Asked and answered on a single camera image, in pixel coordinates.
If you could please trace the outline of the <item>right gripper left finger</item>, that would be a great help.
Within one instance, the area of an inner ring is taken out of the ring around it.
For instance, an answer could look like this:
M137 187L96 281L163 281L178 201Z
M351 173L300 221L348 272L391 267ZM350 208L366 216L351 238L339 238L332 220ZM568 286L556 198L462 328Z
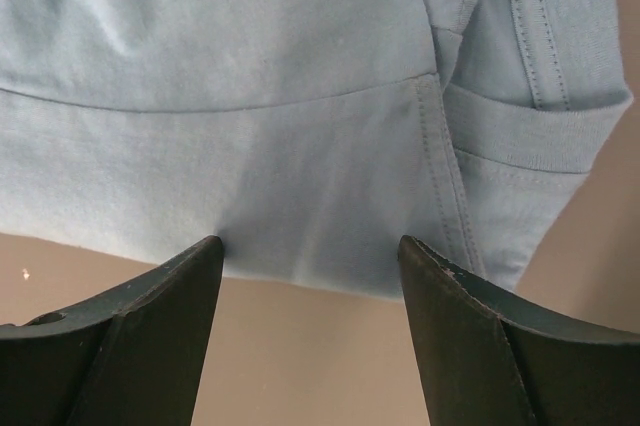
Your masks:
M222 271L209 236L89 299L2 325L2 424L190 424Z

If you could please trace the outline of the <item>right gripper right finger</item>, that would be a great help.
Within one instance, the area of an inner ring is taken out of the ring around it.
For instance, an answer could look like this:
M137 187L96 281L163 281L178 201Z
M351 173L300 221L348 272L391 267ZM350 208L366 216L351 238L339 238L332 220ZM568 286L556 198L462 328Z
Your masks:
M431 424L638 424L638 334L541 307L411 236L398 260Z

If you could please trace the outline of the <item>light blue t shirt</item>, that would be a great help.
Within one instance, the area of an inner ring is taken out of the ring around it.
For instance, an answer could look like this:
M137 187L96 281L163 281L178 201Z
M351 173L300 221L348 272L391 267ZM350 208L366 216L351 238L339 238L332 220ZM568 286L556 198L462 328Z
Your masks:
M1 0L1 230L401 294L513 289L629 107L616 0Z

